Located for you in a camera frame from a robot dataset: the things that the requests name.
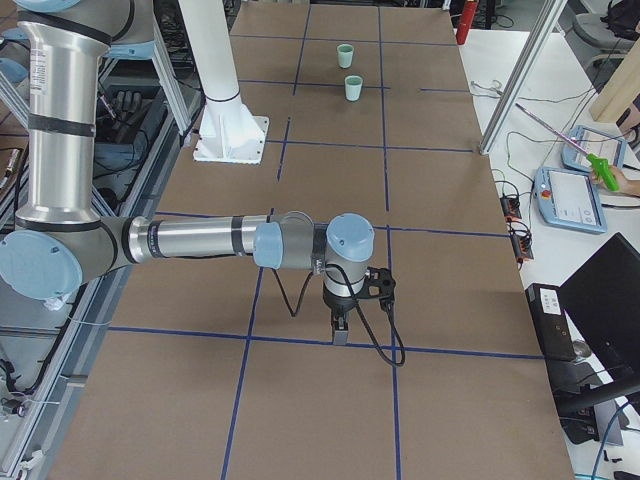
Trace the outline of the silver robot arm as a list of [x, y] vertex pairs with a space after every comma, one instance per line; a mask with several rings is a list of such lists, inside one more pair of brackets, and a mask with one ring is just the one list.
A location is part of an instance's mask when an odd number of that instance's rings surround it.
[[261, 267], [323, 278], [332, 339], [374, 279], [374, 231], [345, 213], [327, 225], [306, 214], [152, 221], [105, 217], [91, 205], [98, 69], [113, 48], [147, 57], [157, 39], [148, 1], [21, 1], [30, 42], [29, 193], [1, 243], [1, 276], [47, 300], [124, 266], [156, 258], [249, 256]]

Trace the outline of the person's hand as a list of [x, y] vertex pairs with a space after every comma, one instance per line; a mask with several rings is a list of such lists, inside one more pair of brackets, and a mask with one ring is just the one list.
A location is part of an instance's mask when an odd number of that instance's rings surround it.
[[[616, 182], [619, 187], [619, 189], [617, 190], [618, 194], [623, 194], [623, 195], [633, 196], [633, 197], [640, 196], [640, 192], [639, 192], [640, 186], [639, 186], [638, 179], [628, 179], [620, 169], [614, 166], [610, 167], [610, 172], [616, 178]], [[592, 172], [590, 177], [591, 177], [591, 181], [595, 185], [603, 186], [604, 188], [606, 188], [606, 185], [604, 184], [604, 181], [602, 180], [602, 178], [599, 177], [595, 172]]]

